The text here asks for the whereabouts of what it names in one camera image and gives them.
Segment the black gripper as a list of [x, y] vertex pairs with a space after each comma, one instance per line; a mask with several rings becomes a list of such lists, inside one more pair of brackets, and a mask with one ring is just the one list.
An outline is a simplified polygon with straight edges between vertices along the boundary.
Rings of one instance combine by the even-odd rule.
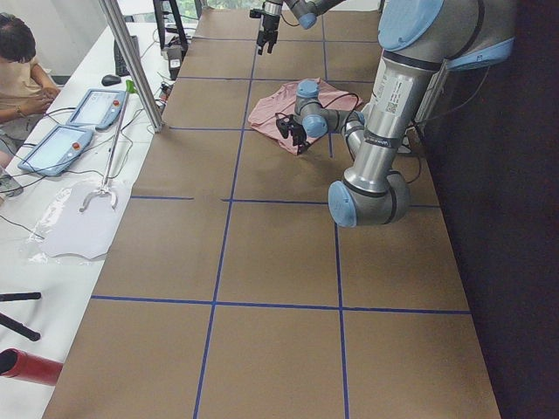
[[279, 29], [279, 17], [276, 15], [262, 15], [259, 22], [259, 33], [257, 37], [257, 54], [262, 56], [264, 46], [267, 46], [267, 53], [272, 54], [276, 45]]
[[293, 146], [297, 148], [298, 155], [306, 152], [311, 147], [311, 144], [307, 141], [307, 134], [304, 130], [304, 127], [294, 121], [291, 138]]

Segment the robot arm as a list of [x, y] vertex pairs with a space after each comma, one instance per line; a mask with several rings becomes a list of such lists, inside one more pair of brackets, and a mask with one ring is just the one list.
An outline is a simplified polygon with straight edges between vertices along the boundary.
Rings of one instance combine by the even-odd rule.
[[273, 47], [278, 41], [278, 30], [284, 5], [292, 12], [299, 26], [307, 30], [316, 23], [318, 16], [323, 15], [328, 10], [333, 9], [343, 2], [344, 0], [264, 1], [259, 9], [251, 9], [249, 12], [250, 18], [259, 20], [259, 32], [256, 41], [257, 54], [262, 55], [265, 47], [267, 47], [267, 52], [269, 54], [272, 53]]
[[469, 70], [507, 59], [514, 42], [515, 1], [390, 1], [378, 41], [383, 76], [367, 115], [335, 111], [319, 87], [299, 83], [293, 122], [309, 137], [344, 136], [354, 162], [328, 189], [331, 217], [341, 227], [392, 223], [409, 207], [410, 191], [392, 162], [432, 76], [442, 67]]

